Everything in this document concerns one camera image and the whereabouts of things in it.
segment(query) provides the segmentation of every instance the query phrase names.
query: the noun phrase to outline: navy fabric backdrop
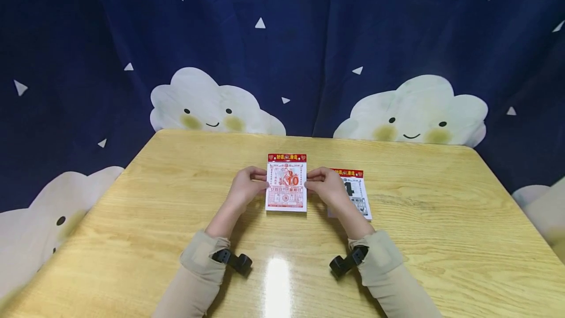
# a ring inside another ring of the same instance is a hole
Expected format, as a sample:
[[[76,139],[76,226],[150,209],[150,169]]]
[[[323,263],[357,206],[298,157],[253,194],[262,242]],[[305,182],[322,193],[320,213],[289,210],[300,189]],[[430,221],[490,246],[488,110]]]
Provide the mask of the navy fabric backdrop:
[[[476,150],[509,192],[552,185],[565,174],[564,3],[3,0],[0,212],[63,172],[126,167],[155,132],[153,89],[184,67],[248,91],[286,135],[330,138],[364,97],[441,76],[487,104]]]

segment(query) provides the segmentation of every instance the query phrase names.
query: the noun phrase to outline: hand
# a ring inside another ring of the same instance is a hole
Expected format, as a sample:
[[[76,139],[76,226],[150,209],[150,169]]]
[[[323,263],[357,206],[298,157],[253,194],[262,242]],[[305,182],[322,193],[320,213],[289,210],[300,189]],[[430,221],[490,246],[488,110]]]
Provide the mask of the hand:
[[[306,179],[304,186],[316,192],[320,199],[332,209],[338,208],[342,203],[352,203],[343,185],[343,180],[333,169],[316,168],[306,174]]]
[[[247,205],[258,192],[267,189],[267,171],[249,166],[235,174],[226,201],[208,224],[205,232],[212,238],[224,237],[229,239],[235,223],[241,214],[245,213]]]
[[[337,172],[326,167],[316,168],[306,174],[304,186],[313,190],[330,207],[350,239],[361,239],[375,233],[363,214],[349,199],[343,180]]]
[[[266,170],[255,166],[246,167],[235,174],[225,203],[242,214],[257,193],[268,187]]]

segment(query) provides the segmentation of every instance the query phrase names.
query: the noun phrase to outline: calendar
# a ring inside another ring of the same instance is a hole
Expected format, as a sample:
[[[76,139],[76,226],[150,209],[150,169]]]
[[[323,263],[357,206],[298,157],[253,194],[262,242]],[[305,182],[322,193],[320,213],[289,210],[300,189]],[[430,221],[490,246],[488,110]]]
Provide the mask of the calendar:
[[[363,171],[356,169],[341,169],[332,168],[336,171],[343,180],[343,186],[349,195],[349,199],[357,207],[357,210],[367,220],[372,220],[371,208],[369,207],[369,200],[367,197],[367,190],[365,189],[365,180],[363,179]],[[334,214],[328,209],[328,217],[335,217]]]

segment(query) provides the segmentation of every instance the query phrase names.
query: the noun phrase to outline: person's right hand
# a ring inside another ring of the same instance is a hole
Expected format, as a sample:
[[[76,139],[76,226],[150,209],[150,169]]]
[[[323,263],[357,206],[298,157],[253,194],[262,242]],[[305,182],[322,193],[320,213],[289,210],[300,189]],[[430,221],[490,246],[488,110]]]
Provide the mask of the person's right hand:
[[[320,167],[306,174],[304,186],[316,192],[330,208],[339,208],[340,204],[351,203],[343,185],[343,180],[333,169]]]
[[[375,233],[373,226],[365,220],[363,214],[349,199],[343,185],[343,180],[337,172],[326,167],[316,168],[306,174],[304,187],[315,191],[320,199],[327,204],[337,218],[347,237],[362,239],[364,236]]]

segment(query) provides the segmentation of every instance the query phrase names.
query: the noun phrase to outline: black clip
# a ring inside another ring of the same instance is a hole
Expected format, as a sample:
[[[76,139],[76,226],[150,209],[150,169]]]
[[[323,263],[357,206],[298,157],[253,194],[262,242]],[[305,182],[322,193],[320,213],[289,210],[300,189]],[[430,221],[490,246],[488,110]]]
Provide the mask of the black clip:
[[[216,262],[224,263],[225,265],[233,267],[233,269],[242,276],[248,276],[251,270],[251,265],[253,264],[253,260],[245,254],[237,256],[231,253],[229,249],[223,249],[215,252],[212,255],[212,259]]]
[[[363,263],[363,259],[367,256],[369,247],[355,246],[353,251],[343,259],[341,255],[336,256],[330,263],[332,273],[336,278],[340,278],[347,273],[353,266]]]

